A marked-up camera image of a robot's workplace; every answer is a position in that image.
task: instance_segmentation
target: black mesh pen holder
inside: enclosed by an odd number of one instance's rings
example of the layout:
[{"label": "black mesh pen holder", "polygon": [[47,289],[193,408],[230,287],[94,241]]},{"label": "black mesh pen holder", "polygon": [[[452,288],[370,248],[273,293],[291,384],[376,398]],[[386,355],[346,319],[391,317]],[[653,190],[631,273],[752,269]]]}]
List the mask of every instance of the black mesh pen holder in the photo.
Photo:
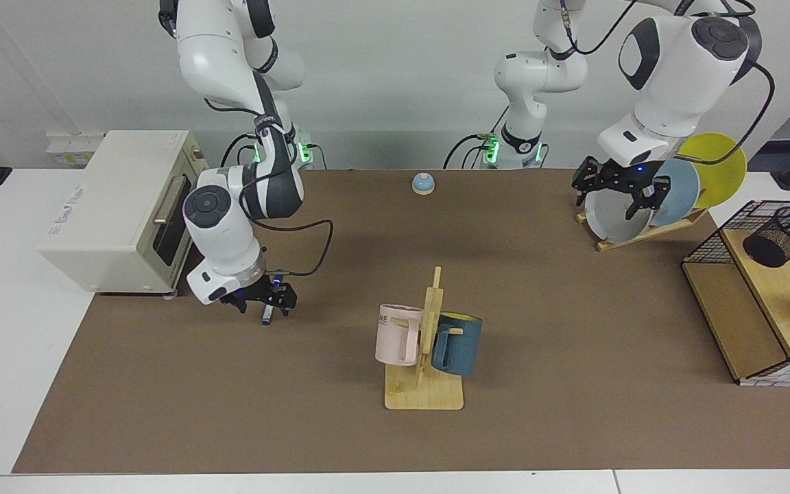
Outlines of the black mesh pen holder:
[{"label": "black mesh pen holder", "polygon": [[781,207],[764,226],[743,241],[745,253],[767,267],[790,261],[790,207]]}]

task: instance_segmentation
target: pink mug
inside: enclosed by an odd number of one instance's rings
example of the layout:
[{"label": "pink mug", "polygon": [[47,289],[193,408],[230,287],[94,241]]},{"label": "pink mug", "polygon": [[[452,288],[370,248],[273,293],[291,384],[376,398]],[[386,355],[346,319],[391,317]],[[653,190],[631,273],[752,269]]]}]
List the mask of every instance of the pink mug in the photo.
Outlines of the pink mug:
[{"label": "pink mug", "polygon": [[390,366],[413,366],[420,352],[422,309],[385,303],[376,326],[376,359]]}]

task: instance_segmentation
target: brown tabletop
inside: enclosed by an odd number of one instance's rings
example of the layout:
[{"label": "brown tabletop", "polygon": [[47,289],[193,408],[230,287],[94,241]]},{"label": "brown tabletop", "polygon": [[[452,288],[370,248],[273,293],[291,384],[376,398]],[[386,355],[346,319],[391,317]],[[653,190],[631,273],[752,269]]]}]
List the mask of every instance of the brown tabletop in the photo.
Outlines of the brown tabletop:
[{"label": "brown tabletop", "polygon": [[[15,473],[790,468],[790,388],[740,388],[678,262],[714,225],[606,253],[569,171],[307,172],[285,224],[335,220],[298,307],[97,296]],[[325,231],[256,234],[269,267]],[[483,318],[461,412],[390,412],[380,303]]]}]

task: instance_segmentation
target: blue mug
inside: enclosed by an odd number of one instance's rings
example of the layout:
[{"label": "blue mug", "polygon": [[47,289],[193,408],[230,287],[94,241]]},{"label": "blue mug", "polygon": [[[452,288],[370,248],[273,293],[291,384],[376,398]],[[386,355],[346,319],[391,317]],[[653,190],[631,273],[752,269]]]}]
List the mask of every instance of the blue mug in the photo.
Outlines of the blue mug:
[{"label": "blue mug", "polygon": [[432,366],[441,372],[470,375],[477,360],[483,321],[467,314],[442,312],[438,319]]}]

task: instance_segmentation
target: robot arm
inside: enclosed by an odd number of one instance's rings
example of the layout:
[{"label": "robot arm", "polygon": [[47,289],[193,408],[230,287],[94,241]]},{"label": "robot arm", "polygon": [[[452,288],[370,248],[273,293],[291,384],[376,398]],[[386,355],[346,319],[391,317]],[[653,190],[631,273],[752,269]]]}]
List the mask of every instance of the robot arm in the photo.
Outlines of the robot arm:
[{"label": "robot arm", "polygon": [[[296,87],[303,81],[303,63],[277,51],[266,0],[160,5],[160,22],[178,41],[185,81],[207,101],[232,107],[219,110],[254,115],[254,132],[265,150],[257,165],[208,169],[197,179],[182,212],[204,260],[188,274],[188,284],[204,304],[225,301],[245,311],[246,300],[258,300],[287,312],[297,295],[287,283],[273,287],[251,221],[289,217],[303,203],[304,187],[292,166],[298,150],[265,79],[279,88]],[[251,65],[261,58],[259,68]]]},{"label": "robot arm", "polygon": [[[599,135],[608,162],[587,157],[573,182],[579,205],[590,191],[630,194],[634,202],[627,219],[639,209],[660,207],[670,187],[667,177],[656,177],[662,163],[675,156],[700,118],[755,63],[761,48],[755,22],[733,16],[720,0],[643,3],[696,13],[652,16],[630,32],[619,62],[639,100],[629,115]],[[716,7],[731,17],[707,13]]]},{"label": "robot arm", "polygon": [[[580,20],[585,2],[565,2],[573,24]],[[581,54],[571,54],[559,0],[539,0],[533,31],[545,45],[544,51],[508,54],[496,65],[496,85],[508,96],[507,119],[496,132],[499,168],[535,165],[548,115],[540,95],[577,90],[587,78],[586,59]]]}]

